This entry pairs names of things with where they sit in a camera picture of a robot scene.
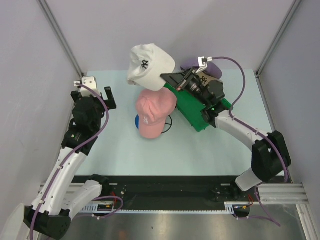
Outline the tan cap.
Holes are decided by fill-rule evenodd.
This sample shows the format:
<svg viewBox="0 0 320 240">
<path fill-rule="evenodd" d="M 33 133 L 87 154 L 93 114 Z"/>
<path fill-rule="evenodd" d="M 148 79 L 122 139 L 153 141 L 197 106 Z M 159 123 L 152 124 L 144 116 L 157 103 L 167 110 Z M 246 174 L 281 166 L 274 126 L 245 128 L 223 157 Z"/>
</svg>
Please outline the tan cap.
<svg viewBox="0 0 320 240">
<path fill-rule="evenodd" d="M 199 76 L 199 80 L 201 82 L 201 85 L 202 86 L 207 86 L 211 81 L 216 81 L 216 82 L 219 82 L 220 80 L 215 78 L 215 77 L 212 77 L 210 75 L 207 75 L 205 74 L 204 72 L 199 72 L 197 74 Z"/>
</svg>

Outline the blue mesh cap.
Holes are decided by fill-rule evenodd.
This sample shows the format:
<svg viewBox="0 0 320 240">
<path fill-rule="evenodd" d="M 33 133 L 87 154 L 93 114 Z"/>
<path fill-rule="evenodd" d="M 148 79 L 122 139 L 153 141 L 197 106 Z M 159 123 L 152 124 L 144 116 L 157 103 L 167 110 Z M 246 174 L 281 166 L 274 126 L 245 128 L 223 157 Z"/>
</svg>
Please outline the blue mesh cap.
<svg viewBox="0 0 320 240">
<path fill-rule="evenodd" d="M 172 119 L 172 117 L 169 115 L 168 116 L 168 118 L 170 119 L 170 122 L 165 122 L 165 126 L 167 126 L 168 128 L 167 129 L 164 129 L 162 132 L 161 132 L 161 134 L 165 134 L 165 133 L 167 133 L 171 128 L 172 128 L 172 125 L 173 125 L 173 119 Z M 135 123 L 135 126 L 136 126 L 136 128 L 137 129 L 139 129 L 139 116 L 138 115 L 136 115 L 136 117 L 135 117 L 135 120 L 134 120 L 134 123 Z"/>
</svg>

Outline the white NY cap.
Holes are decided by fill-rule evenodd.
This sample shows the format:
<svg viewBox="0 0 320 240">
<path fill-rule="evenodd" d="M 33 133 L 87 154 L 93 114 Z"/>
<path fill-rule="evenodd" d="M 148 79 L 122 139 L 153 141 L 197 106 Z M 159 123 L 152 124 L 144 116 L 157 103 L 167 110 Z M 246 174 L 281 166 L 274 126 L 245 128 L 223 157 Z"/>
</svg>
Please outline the white NY cap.
<svg viewBox="0 0 320 240">
<path fill-rule="evenodd" d="M 175 68 L 175 60 L 157 45 L 136 45 L 130 50 L 127 83 L 157 92 L 166 84 L 161 74 L 171 74 Z"/>
</svg>

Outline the pink LA cap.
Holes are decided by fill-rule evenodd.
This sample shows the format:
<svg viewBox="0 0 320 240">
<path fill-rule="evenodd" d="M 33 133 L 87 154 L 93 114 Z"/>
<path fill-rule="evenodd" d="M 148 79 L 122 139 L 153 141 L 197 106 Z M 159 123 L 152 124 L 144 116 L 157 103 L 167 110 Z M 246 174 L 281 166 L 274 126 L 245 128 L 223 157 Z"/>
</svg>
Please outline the pink LA cap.
<svg viewBox="0 0 320 240">
<path fill-rule="evenodd" d="M 167 117 L 172 114 L 176 105 L 177 97 L 166 87 L 158 91 L 142 90 L 135 103 L 140 135 L 146 139 L 158 138 L 165 128 Z"/>
</svg>

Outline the purple cap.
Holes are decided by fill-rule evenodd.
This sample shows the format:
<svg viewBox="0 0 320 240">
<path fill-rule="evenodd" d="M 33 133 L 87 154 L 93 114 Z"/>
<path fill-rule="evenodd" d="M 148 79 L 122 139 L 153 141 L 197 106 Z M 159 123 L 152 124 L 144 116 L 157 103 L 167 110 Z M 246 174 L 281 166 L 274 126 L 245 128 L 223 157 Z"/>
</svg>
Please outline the purple cap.
<svg viewBox="0 0 320 240">
<path fill-rule="evenodd" d="M 192 57 L 188 60 L 185 60 L 180 66 L 181 70 L 188 70 L 190 68 L 199 68 L 199 62 L 197 57 Z M 222 70 L 212 62 L 209 62 L 207 64 L 207 68 L 203 71 L 203 73 L 216 79 L 220 79 L 223 75 Z"/>
</svg>

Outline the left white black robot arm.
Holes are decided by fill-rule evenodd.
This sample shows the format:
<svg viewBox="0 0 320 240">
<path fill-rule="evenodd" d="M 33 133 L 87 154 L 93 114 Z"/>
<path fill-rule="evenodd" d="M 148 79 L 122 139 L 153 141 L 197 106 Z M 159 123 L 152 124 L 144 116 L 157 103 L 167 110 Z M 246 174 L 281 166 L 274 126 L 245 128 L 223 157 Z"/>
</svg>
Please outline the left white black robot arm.
<svg viewBox="0 0 320 240">
<path fill-rule="evenodd" d="M 24 208 L 23 222 L 29 228 L 31 240 L 34 233 L 60 240 L 73 218 L 89 202 L 113 197 L 109 179 L 97 174 L 91 175 L 71 196 L 66 196 L 79 167 L 107 126 L 109 111 L 117 107 L 109 86 L 104 89 L 107 99 L 92 87 L 80 83 L 77 87 L 78 90 L 71 92 L 74 101 L 72 118 L 56 164 L 36 199 Z"/>
</svg>

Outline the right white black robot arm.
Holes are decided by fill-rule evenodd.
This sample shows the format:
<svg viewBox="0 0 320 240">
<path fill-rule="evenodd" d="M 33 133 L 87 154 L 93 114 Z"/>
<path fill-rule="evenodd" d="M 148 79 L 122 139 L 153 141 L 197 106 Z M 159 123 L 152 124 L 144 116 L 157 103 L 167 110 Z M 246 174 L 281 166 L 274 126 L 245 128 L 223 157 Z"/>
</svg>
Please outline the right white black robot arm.
<svg viewBox="0 0 320 240">
<path fill-rule="evenodd" d="M 251 167 L 239 175 L 230 188 L 231 196 L 242 201 L 253 187 L 266 183 L 284 172 L 289 179 L 288 167 L 292 160 L 284 136 L 277 130 L 258 130 L 236 118 L 231 108 L 223 103 L 223 83 L 211 80 L 203 85 L 201 78 L 192 68 L 179 73 L 163 73 L 160 77 L 177 92 L 188 92 L 204 105 L 201 110 L 205 122 L 232 135 L 251 151 Z"/>
</svg>

